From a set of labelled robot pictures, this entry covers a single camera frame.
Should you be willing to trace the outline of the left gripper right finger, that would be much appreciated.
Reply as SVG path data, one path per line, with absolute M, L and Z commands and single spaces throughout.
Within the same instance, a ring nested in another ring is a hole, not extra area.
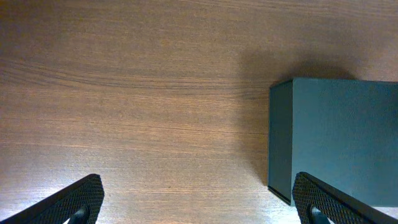
M 397 219 L 306 172 L 296 175 L 293 199 L 302 223 L 397 224 Z

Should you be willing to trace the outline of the black gift box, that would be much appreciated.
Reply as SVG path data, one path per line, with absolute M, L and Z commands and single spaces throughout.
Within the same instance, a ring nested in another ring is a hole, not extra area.
M 288 205 L 307 172 L 373 207 L 397 206 L 397 83 L 294 78 L 269 92 L 268 188 Z

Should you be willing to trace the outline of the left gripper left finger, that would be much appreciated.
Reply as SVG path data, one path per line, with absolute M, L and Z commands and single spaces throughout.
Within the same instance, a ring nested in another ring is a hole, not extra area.
M 104 200 L 101 177 L 90 174 L 2 223 L 95 224 Z

